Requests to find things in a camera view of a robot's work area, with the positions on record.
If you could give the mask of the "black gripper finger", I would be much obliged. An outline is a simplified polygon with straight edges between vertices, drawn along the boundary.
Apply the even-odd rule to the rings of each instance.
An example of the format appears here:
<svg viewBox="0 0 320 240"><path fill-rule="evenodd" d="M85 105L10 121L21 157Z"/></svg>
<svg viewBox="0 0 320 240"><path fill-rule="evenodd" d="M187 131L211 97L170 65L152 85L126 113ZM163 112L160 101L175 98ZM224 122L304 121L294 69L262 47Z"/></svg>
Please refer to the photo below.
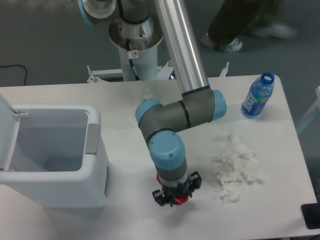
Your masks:
<svg viewBox="0 0 320 240"><path fill-rule="evenodd" d="M165 205L170 205L171 207L173 207L173 196L169 195L164 190L155 190L152 192L152 196L155 202L161 207Z"/></svg>
<svg viewBox="0 0 320 240"><path fill-rule="evenodd" d="M189 176L189 187L187 189L187 193L190 198L193 197L193 193L195 192L195 190L198 190L201 188L201 184L202 184L202 178L199 172L195 171L191 173Z"/></svg>

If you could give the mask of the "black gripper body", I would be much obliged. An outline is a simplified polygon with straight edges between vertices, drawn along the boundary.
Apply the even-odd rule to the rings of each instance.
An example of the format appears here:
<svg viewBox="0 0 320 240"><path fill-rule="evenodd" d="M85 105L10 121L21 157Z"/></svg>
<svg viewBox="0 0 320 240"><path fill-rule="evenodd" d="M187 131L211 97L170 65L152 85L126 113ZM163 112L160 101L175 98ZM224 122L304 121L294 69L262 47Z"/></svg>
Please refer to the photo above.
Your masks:
<svg viewBox="0 0 320 240"><path fill-rule="evenodd" d="M176 187L169 187L164 183L161 183L162 190L164 190L169 195L173 197L173 203L186 203L189 198L187 193L190 184L190 179L188 178L184 183L179 183Z"/></svg>

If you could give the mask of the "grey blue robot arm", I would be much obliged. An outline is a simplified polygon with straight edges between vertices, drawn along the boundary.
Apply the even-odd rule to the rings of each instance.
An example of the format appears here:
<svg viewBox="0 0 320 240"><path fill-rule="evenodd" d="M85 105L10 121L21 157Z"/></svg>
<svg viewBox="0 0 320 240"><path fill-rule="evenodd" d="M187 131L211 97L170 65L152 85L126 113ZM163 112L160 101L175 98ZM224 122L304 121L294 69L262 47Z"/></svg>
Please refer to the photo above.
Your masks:
<svg viewBox="0 0 320 240"><path fill-rule="evenodd" d="M110 21L109 37L119 50L123 79L157 77L157 47L165 40L181 100L163 105L144 99L135 118L157 171L161 188L152 193L160 205L180 205L201 187L198 172L189 173L179 132L223 117L227 104L210 87L199 58L192 26L182 0L80 0L82 18L90 25Z"/></svg>

